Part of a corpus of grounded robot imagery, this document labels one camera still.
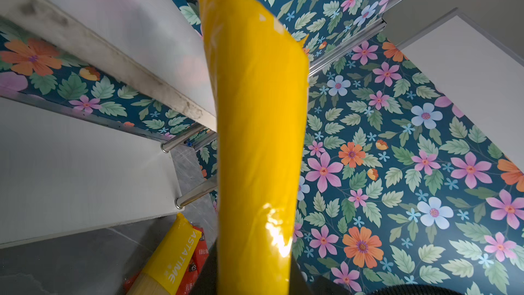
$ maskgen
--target orange flower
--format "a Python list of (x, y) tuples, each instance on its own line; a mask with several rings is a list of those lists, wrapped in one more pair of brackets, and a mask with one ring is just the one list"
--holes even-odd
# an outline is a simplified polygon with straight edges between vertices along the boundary
[(393, 43), (384, 42), (382, 44), (382, 49), (386, 49), (384, 55), (387, 58), (392, 58), (395, 62), (402, 62), (404, 59), (408, 59), (400, 50), (398, 50)]
[(28, 45), (20, 40), (13, 40), (4, 44), (4, 46), (13, 52), (0, 52), (0, 57), (6, 63), (15, 64), (11, 70), (18, 74), (30, 76), (33, 69), (36, 74), (45, 76), (53, 74), (49, 68), (59, 69), (62, 67), (62, 61), (54, 58), (59, 52), (47, 42), (36, 39), (29, 39)]
[(338, 157), (342, 159), (342, 164), (345, 166), (349, 163), (350, 167), (355, 168), (357, 164), (359, 166), (363, 163), (363, 158), (366, 157), (366, 153), (362, 151), (362, 146), (355, 144), (354, 142), (348, 142), (340, 147), (342, 150), (338, 152)]
[(91, 81), (100, 81), (100, 73), (94, 67), (83, 67), (78, 73), (81, 77)]
[(501, 171), (506, 171), (501, 177), (507, 184), (516, 183), (517, 190), (524, 192), (524, 173), (512, 161), (501, 159), (497, 167)]
[(344, 247), (344, 252), (348, 258), (353, 259), (353, 263), (361, 268), (364, 267), (364, 262), (368, 268), (375, 268), (377, 266), (377, 260), (381, 261), (384, 256), (384, 252), (377, 248), (382, 246), (382, 241), (377, 235), (371, 236), (371, 230), (362, 227), (361, 231), (358, 231), (357, 227), (349, 229), (349, 235), (344, 235), (342, 242), (347, 247)]

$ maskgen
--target floral wallpaper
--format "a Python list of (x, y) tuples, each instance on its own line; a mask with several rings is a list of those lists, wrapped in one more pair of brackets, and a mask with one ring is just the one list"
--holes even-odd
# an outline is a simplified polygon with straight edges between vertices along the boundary
[[(379, 34), (310, 86), (292, 250), (308, 281), (521, 293), (524, 174), (427, 76)], [(216, 143), (199, 159), (215, 173)]]

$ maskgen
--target small blue flower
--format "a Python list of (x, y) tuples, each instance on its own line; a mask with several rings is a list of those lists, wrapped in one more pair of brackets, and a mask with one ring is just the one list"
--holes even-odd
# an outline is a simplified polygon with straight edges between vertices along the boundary
[(462, 221), (464, 221), (464, 219), (469, 220), (468, 214), (469, 214), (468, 211), (462, 212), (462, 210), (459, 210), (458, 213), (457, 213), (457, 216), (459, 216), (460, 219), (462, 219)]
[(313, 257), (313, 248), (309, 248), (309, 246), (306, 246), (304, 253), (306, 254), (306, 257)]
[(361, 221), (361, 217), (357, 216), (356, 218), (353, 218), (353, 221), (355, 221), (354, 225), (358, 225), (359, 228), (362, 228), (363, 225), (365, 225), (364, 221)]
[(494, 263), (493, 260), (488, 260), (488, 254), (484, 253), (484, 255), (481, 256), (480, 259), (478, 259), (478, 264), (486, 266), (486, 268), (489, 268), (490, 265)]
[(387, 153), (386, 152), (383, 152), (382, 154), (378, 154), (378, 156), (380, 157), (379, 160), (383, 160), (384, 162), (386, 162), (388, 159), (389, 159), (389, 156), (386, 155)]
[(373, 134), (373, 132), (370, 132), (370, 134), (368, 134), (366, 137), (367, 137), (367, 141), (375, 141), (377, 135)]
[(373, 112), (374, 110), (372, 110), (369, 106), (364, 110), (364, 114), (367, 116), (370, 116), (371, 114), (373, 114)]
[(428, 194), (428, 193), (423, 193), (423, 192), (422, 192), (422, 189), (419, 189), (419, 192), (418, 192), (418, 193), (415, 193), (415, 195), (418, 195), (419, 200), (423, 200), (423, 201), (425, 201), (425, 202), (428, 201), (428, 200), (426, 199), (426, 197), (428, 197), (429, 194)]
[(418, 285), (419, 283), (415, 281), (415, 277), (414, 276), (409, 276), (408, 277), (404, 277), (404, 279), (406, 280), (406, 284), (408, 285)]
[(449, 190), (453, 190), (453, 188), (455, 188), (455, 189), (459, 189), (459, 187), (457, 186), (457, 182), (459, 182), (458, 180), (453, 179), (453, 181), (451, 181), (450, 178), (446, 178), (446, 180), (447, 180), (448, 182), (444, 182), (444, 184), (445, 184), (446, 186), (449, 186)]
[(417, 219), (418, 216), (420, 216), (421, 214), (419, 212), (415, 212), (415, 209), (412, 207), (410, 211), (406, 211), (406, 214), (409, 215), (409, 220), (415, 220), (415, 222), (418, 222), (419, 220)]
[(402, 239), (402, 241), (403, 241), (403, 242), (402, 242), (402, 245), (405, 246), (406, 248), (409, 248), (409, 246), (413, 246), (413, 243), (411, 243), (411, 242), (409, 241), (409, 238), (406, 238), (406, 239), (401, 238), (401, 239)]
[(288, 13), (288, 17), (286, 17), (285, 19), (291, 22), (291, 20), (294, 19), (294, 11), (292, 11), (291, 13)]
[(387, 257), (384, 257), (384, 260), (383, 261), (380, 261), (380, 264), (384, 265), (382, 267), (382, 270), (388, 270), (389, 272), (391, 272), (391, 267), (393, 266), (393, 262), (388, 262), (388, 258)]
[(408, 123), (406, 126), (402, 126), (404, 129), (402, 132), (407, 132), (408, 134), (411, 134), (413, 131), (415, 131), (415, 128), (411, 127), (411, 123)]
[(442, 169), (448, 172), (455, 170), (455, 168), (451, 166), (451, 163), (442, 164)]

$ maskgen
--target gray tile floor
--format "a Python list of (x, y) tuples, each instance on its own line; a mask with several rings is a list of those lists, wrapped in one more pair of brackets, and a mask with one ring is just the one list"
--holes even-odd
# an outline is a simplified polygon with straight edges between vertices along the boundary
[[(171, 153), (182, 193), (204, 181), (192, 148)], [(204, 228), (211, 246), (217, 234), (211, 198), (196, 200), (183, 214)], [(165, 216), (2, 249), (0, 294), (124, 294), (124, 280), (140, 271), (174, 220)]]

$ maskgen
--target yellow package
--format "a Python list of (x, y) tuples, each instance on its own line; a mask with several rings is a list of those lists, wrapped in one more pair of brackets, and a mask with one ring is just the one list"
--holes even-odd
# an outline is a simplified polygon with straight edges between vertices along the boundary
[(202, 233), (193, 229), (181, 213), (177, 214), (177, 220), (147, 261), (142, 273), (148, 274), (174, 295), (201, 236)]
[(218, 112), (218, 293), (287, 294), (309, 62), (257, 1), (199, 3)]

